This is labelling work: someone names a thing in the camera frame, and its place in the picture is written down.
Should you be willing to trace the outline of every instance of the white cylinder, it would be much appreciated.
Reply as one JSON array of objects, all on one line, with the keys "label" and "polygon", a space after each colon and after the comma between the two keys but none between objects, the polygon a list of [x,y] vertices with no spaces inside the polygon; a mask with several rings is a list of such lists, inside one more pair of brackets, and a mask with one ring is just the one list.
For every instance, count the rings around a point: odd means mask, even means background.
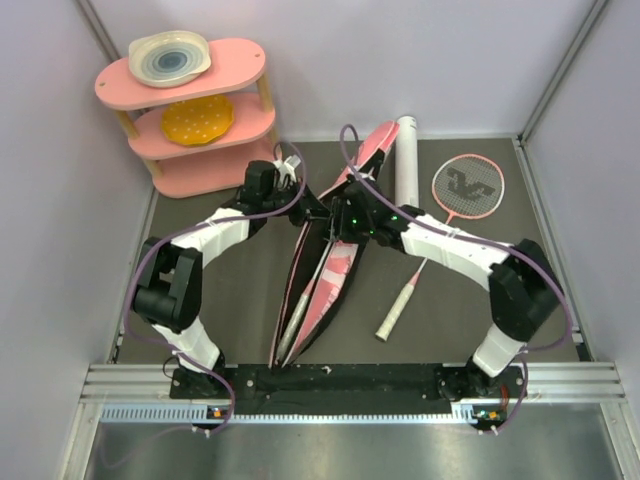
[{"label": "white cylinder", "polygon": [[396,205],[418,207],[418,125],[410,116],[400,117],[397,122]]}]

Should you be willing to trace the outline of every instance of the ceramic bowl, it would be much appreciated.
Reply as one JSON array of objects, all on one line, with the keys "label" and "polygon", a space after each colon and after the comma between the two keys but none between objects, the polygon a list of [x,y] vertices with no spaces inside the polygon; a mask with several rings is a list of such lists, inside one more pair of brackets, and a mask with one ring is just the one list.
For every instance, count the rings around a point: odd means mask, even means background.
[{"label": "ceramic bowl", "polygon": [[129,45],[131,74],[151,87],[183,85],[210,66],[209,44],[197,33],[174,30],[140,38]]}]

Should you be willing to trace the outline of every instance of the yellow plate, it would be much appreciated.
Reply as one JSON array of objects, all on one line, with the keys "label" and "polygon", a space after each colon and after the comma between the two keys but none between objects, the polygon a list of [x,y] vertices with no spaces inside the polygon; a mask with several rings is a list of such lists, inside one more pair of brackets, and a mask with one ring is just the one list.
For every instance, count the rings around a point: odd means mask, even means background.
[{"label": "yellow plate", "polygon": [[211,95],[170,104],[162,114],[162,131],[180,145],[203,145],[224,135],[233,123],[233,104]]}]

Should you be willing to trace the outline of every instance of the racket strings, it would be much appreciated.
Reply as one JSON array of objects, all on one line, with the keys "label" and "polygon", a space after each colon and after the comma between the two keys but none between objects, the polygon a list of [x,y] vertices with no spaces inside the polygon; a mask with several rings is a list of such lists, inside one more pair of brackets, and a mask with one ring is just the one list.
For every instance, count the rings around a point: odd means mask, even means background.
[{"label": "racket strings", "polygon": [[504,176],[499,167],[475,154],[447,161],[433,178],[433,195],[450,215],[481,218],[498,208],[504,194]]}]

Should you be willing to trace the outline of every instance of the pink badminton racket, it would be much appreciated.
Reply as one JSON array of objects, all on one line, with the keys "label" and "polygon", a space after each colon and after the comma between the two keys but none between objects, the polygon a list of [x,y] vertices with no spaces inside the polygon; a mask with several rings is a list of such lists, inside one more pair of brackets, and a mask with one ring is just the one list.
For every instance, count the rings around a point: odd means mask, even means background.
[{"label": "pink badminton racket", "polygon": [[[479,220],[491,215],[502,203],[504,187],[502,170],[493,160],[467,153],[446,161],[438,169],[433,176],[431,193],[438,205],[449,214],[445,222],[449,224],[454,217]],[[426,263],[425,258],[398,295],[376,332],[379,340],[386,342],[389,338]]]}]

